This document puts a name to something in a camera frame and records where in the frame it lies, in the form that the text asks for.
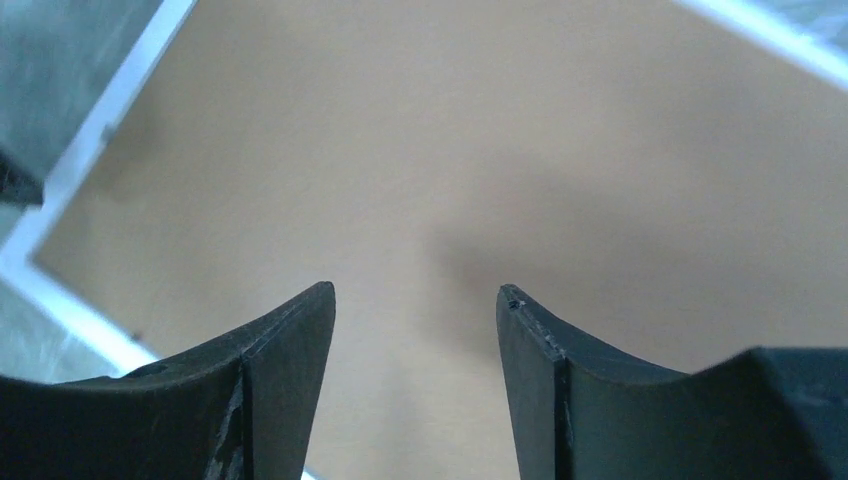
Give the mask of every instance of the tan surface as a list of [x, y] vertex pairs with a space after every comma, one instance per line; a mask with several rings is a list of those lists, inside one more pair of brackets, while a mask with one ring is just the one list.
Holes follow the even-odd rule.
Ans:
[[41, 258], [162, 354], [333, 280], [309, 463], [517, 478], [500, 283], [687, 370], [848, 344], [846, 113], [670, 2], [206, 0]]

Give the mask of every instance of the metal frame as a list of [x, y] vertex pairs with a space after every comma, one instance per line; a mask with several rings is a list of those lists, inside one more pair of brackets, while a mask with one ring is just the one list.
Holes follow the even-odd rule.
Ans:
[[[27, 208], [0, 247], [0, 280], [123, 375], [158, 360], [85, 299], [45, 272], [35, 255], [82, 187], [196, 0], [164, 0], [44, 182], [44, 204]], [[304, 472], [304, 480], [312, 480]]]
[[848, 90], [848, 56], [762, 7], [744, 0], [677, 0], [799, 67]]

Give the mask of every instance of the black object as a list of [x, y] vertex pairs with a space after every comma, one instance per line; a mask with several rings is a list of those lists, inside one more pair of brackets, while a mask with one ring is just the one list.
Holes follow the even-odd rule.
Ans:
[[756, 348], [695, 375], [519, 288], [498, 336], [522, 480], [848, 479], [848, 351]]
[[299, 479], [334, 320], [320, 283], [120, 379], [0, 377], [0, 478]]
[[19, 206], [44, 203], [44, 185], [15, 167], [0, 151], [0, 202]]

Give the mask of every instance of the black plastic part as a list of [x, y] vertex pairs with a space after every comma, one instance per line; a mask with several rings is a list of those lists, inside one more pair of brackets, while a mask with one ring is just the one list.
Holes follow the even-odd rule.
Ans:
[[846, 350], [757, 348], [690, 376], [512, 285], [497, 317], [523, 480], [848, 479]]
[[0, 202], [18, 206], [44, 203], [44, 185], [16, 168], [0, 150]]
[[0, 478], [299, 479], [334, 320], [320, 283], [120, 379], [0, 377]]

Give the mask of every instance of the curved edge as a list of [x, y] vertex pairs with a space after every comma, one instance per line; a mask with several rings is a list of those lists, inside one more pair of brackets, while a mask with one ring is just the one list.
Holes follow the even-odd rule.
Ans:
[[574, 472], [597, 480], [624, 472], [633, 480], [839, 478], [827, 474], [822, 444], [774, 388], [764, 350], [657, 384], [612, 384], [575, 372]]
[[549, 357], [567, 360], [573, 367], [609, 382], [656, 384], [686, 378], [677, 372], [630, 355], [561, 320], [515, 285], [498, 294], [500, 317], [520, 322]]
[[234, 363], [248, 362], [250, 356], [261, 351], [271, 339], [287, 335], [287, 328], [308, 321], [322, 310], [335, 312], [335, 287], [330, 282], [316, 283], [249, 323], [184, 352], [143, 365], [120, 378], [96, 377], [56, 385], [13, 380], [53, 392], [133, 395], [141, 391], [167, 390], [203, 381], [215, 372], [231, 368]]

